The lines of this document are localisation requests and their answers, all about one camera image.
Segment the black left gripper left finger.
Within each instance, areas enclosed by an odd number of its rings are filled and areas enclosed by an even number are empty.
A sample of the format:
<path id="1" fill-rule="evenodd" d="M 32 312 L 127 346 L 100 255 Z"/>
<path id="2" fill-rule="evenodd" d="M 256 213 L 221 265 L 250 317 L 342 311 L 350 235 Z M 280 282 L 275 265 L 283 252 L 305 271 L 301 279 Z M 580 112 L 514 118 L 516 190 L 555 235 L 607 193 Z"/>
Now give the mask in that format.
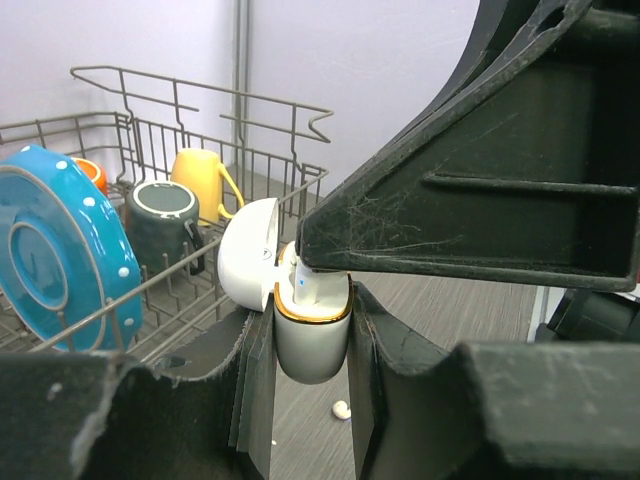
<path id="1" fill-rule="evenodd" d="M 265 479 L 273 314 L 238 307 L 154 365 L 115 352 L 1 357 L 5 479 Z"/>

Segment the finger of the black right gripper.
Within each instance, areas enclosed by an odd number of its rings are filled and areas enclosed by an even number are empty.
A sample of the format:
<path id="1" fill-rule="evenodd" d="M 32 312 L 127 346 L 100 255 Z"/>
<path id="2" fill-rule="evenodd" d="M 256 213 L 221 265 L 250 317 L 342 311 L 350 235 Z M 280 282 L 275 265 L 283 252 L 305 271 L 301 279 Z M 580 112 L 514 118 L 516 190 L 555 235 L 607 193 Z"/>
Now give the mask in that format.
<path id="1" fill-rule="evenodd" d="M 638 3 L 481 2 L 440 92 L 295 247 L 319 271 L 633 290 Z"/>

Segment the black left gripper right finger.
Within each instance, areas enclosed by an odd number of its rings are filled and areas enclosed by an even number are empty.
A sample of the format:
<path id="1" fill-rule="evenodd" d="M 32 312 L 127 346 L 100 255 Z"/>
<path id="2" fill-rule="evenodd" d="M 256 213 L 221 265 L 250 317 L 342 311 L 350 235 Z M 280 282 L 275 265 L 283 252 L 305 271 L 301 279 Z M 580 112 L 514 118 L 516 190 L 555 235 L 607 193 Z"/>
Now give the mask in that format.
<path id="1" fill-rule="evenodd" d="M 639 348 L 463 342 L 446 351 L 353 289 L 360 479 L 635 479 Z"/>

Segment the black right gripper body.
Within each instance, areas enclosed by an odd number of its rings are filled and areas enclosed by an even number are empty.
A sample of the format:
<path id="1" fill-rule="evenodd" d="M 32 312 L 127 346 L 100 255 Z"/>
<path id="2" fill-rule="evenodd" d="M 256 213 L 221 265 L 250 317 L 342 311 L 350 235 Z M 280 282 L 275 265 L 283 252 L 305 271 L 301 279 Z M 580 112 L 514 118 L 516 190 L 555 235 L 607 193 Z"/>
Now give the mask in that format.
<path id="1" fill-rule="evenodd" d="M 568 289 L 547 323 L 557 339 L 639 342 L 639 299 L 634 295 Z"/>

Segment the white earbud charging case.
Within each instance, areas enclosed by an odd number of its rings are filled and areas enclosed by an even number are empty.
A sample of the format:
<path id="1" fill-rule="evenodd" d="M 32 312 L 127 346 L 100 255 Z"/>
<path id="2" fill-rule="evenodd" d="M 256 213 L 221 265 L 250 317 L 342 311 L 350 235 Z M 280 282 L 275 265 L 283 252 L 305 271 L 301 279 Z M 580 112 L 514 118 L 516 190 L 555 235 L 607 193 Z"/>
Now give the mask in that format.
<path id="1" fill-rule="evenodd" d="M 291 379 L 323 383 L 341 369 L 354 300 L 345 271 L 307 266 L 290 242 L 278 247 L 279 204 L 254 201 L 230 220 L 219 244 L 217 271 L 236 304 L 265 312 L 273 304 L 278 361 Z"/>

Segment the white earbud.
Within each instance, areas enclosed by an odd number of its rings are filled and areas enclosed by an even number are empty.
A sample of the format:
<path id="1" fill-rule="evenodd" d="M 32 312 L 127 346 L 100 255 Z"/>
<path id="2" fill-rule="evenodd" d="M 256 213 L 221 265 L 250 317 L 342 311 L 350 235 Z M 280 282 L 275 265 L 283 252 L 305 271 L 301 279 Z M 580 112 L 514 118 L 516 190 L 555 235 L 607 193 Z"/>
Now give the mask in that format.
<path id="1" fill-rule="evenodd" d="M 309 306 L 317 302 L 320 275 L 307 267 L 302 261 L 296 264 L 294 282 L 294 302 Z"/>

